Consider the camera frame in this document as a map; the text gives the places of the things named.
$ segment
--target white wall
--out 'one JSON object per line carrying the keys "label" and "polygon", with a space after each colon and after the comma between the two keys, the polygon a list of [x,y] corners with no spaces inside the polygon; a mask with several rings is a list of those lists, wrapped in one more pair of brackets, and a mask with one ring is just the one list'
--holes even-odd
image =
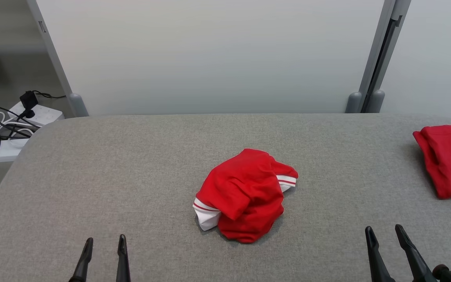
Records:
{"label": "white wall", "polygon": [[383,0],[37,0],[90,115],[343,112]]}
{"label": "white wall", "polygon": [[381,112],[451,117],[451,0],[412,0],[381,89]]}

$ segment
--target folded red cloth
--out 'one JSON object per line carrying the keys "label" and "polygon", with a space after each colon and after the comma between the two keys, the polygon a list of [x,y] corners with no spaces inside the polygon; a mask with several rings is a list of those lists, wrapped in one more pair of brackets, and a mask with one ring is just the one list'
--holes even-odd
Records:
{"label": "folded red cloth", "polygon": [[253,243],[283,214],[283,192],[299,175],[268,153],[244,149],[215,167],[193,204],[199,225],[218,229],[228,239]]}
{"label": "folded red cloth", "polygon": [[440,199],[451,198],[451,125],[424,127],[413,137],[424,152],[424,161]]}

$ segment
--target white power strip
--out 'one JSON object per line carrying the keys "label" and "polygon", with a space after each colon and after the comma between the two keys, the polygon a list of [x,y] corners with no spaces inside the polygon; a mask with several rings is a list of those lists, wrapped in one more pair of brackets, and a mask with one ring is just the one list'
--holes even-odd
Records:
{"label": "white power strip", "polygon": [[9,140],[1,141],[0,163],[13,162],[16,159],[16,156],[18,156],[18,153],[20,153],[22,147],[27,143],[28,140],[29,139],[16,139],[11,141],[14,144],[20,146],[20,148],[11,144]]}
{"label": "white power strip", "polygon": [[[13,106],[10,109],[10,111],[14,112],[15,114],[22,114],[24,110],[25,110],[25,108],[23,107],[22,102],[18,102],[15,106]],[[48,123],[52,123],[56,120],[64,119],[63,112],[49,108],[49,107],[36,105],[32,108],[32,110],[34,111],[34,113],[36,115],[31,118],[25,118],[25,119],[30,121],[31,123],[34,123],[35,125],[43,126],[43,125],[47,125]],[[8,115],[11,118],[17,118],[14,114],[12,114],[10,112],[8,113]]]}

